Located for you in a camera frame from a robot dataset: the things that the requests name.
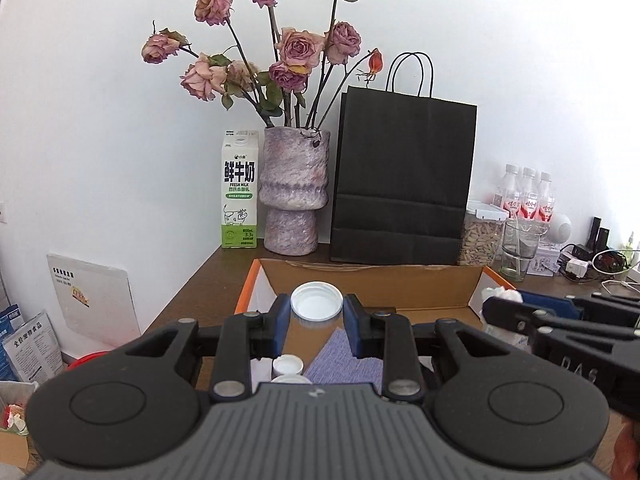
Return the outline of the red label water bottle middle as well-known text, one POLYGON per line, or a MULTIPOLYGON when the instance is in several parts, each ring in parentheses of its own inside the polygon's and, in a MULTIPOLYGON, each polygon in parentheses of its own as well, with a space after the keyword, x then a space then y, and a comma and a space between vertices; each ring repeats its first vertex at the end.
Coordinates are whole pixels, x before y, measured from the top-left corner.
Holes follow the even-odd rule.
POLYGON ((533 221, 537 208, 536 171, 532 168, 524 167, 520 181, 520 209, 518 210, 518 215, 526 221, 533 221))

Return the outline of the crumpled white tissue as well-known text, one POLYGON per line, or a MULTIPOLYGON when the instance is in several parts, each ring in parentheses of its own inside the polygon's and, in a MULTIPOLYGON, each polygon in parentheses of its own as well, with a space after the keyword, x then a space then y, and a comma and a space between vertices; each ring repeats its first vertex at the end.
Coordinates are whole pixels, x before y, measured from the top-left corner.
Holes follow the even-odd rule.
POLYGON ((528 349, 528 324, 534 308, 516 289, 487 287, 482 290, 484 332, 520 350, 528 349))

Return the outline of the clear jar with seeds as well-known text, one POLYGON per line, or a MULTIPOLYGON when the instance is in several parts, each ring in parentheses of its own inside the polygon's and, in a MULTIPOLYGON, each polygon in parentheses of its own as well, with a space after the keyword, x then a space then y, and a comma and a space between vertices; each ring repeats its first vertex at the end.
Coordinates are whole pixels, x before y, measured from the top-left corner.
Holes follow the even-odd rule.
POLYGON ((478 200, 468 201, 458 260, 460 266, 492 265, 508 217, 508 213, 498 206, 478 200))

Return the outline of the white round speaker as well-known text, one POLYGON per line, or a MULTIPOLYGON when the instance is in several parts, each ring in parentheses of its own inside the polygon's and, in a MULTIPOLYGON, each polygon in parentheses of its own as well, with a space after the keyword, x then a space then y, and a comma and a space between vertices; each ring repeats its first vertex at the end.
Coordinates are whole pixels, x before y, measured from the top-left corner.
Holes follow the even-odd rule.
POLYGON ((566 214, 555 212, 548 224, 546 240, 551 244, 564 244, 572 235, 572 222, 566 214))

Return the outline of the green white milk carton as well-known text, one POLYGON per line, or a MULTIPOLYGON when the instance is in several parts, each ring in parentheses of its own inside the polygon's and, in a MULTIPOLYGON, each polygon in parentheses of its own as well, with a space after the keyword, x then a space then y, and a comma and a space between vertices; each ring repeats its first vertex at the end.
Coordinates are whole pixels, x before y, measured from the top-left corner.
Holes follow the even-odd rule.
POLYGON ((259 132, 227 131, 221 148, 221 247, 257 247, 259 132))

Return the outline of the white plastic jar lid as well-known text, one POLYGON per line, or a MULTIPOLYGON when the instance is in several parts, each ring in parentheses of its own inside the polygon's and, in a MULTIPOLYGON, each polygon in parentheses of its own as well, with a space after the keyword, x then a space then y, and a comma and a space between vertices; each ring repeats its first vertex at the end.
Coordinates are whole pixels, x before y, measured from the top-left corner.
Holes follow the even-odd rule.
POLYGON ((307 282, 293 290, 291 307, 302 320, 323 323, 341 313, 343 295, 330 283, 307 282))
POLYGON ((295 354, 282 354, 272 361, 273 375, 301 375, 304 371, 304 361, 295 354))

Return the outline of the purple speckled ceramic vase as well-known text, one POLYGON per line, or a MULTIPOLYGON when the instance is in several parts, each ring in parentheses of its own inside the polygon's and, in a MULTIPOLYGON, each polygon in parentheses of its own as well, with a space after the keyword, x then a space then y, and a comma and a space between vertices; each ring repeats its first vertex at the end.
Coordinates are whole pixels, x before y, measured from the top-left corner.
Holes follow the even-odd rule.
POLYGON ((267 207, 265 248, 282 256, 318 246, 316 212, 328 203, 330 135, 317 129, 265 130, 259 201, 267 207))

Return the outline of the red orange cardboard box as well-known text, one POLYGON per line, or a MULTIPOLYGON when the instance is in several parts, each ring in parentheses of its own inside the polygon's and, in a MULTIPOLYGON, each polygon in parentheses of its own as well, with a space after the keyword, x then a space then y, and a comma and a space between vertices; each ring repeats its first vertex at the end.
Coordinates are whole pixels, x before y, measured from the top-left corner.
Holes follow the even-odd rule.
POLYGON ((307 282, 326 282, 343 295, 355 294, 367 308, 393 308, 413 323, 457 318, 480 327, 480 293, 502 286, 555 297, 583 295, 576 285, 529 276, 507 281, 474 266, 330 266, 256 258, 251 252, 215 252, 190 281, 194 316, 219 325, 233 312, 264 310, 273 298, 307 282))

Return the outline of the red label water bottle left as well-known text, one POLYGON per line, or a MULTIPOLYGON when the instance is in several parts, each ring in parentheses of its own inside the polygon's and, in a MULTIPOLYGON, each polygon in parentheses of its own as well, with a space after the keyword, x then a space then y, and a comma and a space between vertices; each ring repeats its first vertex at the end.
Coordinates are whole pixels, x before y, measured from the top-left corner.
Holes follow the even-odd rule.
POLYGON ((518 166, 506 164, 504 175, 492 198, 492 203, 505 210, 510 218, 516 218, 521 207, 521 191, 518 188, 519 172, 518 166))

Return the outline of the clear drinking glass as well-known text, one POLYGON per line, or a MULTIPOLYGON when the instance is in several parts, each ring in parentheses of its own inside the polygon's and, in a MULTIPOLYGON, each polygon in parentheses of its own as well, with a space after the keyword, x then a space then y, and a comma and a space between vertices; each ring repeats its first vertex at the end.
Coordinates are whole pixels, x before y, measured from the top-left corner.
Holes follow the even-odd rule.
POLYGON ((522 282, 536 256, 546 229, 534 220, 509 218, 503 229, 499 273, 512 282, 522 282))

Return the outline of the red plastic bucket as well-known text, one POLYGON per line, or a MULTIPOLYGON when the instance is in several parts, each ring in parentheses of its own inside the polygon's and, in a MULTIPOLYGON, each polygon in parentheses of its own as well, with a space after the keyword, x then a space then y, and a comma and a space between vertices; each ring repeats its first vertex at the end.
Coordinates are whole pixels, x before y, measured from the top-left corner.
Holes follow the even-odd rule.
POLYGON ((82 364, 86 364, 92 360, 99 358, 100 356, 106 356, 109 353, 110 352, 108 351, 98 351, 98 352, 92 352, 92 353, 86 354, 85 356, 82 356, 81 358, 76 359, 75 361, 68 364, 67 369, 74 370, 75 368, 77 368, 78 366, 81 366, 82 364))

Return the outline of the red label water bottle right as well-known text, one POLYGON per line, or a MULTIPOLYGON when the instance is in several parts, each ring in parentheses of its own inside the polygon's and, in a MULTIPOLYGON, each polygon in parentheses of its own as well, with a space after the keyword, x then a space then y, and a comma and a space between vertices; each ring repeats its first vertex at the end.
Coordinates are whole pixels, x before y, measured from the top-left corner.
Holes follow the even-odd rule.
POLYGON ((540 174, 540 181, 537 188, 537 210, 536 220, 542 223, 549 223, 552 218, 555 205, 555 197, 552 191, 552 177, 548 172, 540 174))

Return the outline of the red label water bottle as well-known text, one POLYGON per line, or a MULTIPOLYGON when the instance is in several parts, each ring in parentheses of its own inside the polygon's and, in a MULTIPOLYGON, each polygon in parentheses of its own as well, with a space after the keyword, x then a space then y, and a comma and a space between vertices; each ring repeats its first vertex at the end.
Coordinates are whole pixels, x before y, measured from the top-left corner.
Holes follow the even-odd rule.
POLYGON ((520 209, 518 210, 518 215, 526 221, 533 221, 537 208, 536 171, 532 168, 524 167, 520 181, 520 209))
POLYGON ((518 166, 506 164, 504 175, 492 198, 492 203, 505 210, 510 218, 516 218, 521 207, 521 191, 518 188, 519 172, 518 166))
POLYGON ((552 218, 555 205, 555 197, 552 191, 552 177, 548 172, 540 174, 540 181, 537 188, 537 210, 536 220, 542 223, 549 223, 552 218))

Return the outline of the black paper shopping bag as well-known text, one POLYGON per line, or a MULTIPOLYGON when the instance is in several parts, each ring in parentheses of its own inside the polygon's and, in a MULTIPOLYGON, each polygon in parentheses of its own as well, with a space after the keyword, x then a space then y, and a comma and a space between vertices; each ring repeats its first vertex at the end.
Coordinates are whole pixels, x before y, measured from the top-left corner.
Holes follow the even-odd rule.
POLYGON ((382 90, 341 97, 330 258, 361 264, 444 264, 461 252, 477 108, 433 96, 424 52, 393 59, 382 90), (396 92, 402 62, 416 58, 413 96, 396 92))

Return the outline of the white printed paper package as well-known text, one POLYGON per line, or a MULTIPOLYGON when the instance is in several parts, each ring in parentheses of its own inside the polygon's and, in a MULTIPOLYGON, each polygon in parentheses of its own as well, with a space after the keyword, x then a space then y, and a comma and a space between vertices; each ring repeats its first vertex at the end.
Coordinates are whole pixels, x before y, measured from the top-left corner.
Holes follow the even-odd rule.
POLYGON ((42 385, 64 370, 62 352, 46 311, 39 312, 2 341, 20 382, 42 385))

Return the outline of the white plastic jar with label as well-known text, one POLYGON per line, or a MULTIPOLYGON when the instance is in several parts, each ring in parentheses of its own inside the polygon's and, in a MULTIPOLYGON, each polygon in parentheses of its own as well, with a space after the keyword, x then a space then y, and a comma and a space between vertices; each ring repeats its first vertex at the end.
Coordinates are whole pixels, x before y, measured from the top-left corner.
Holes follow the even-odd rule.
POLYGON ((288 384, 288 385, 311 385, 312 381, 303 376, 297 374, 284 374, 273 378, 272 382, 275 384, 288 384))

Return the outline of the purple patterned cloth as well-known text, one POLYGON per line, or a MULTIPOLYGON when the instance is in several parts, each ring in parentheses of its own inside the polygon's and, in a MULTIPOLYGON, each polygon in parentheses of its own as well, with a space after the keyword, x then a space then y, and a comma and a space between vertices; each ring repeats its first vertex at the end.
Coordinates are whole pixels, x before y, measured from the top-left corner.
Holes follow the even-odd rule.
POLYGON ((371 384, 381 392, 383 362, 353 356, 346 332, 337 328, 306 368, 304 376, 313 384, 371 384))

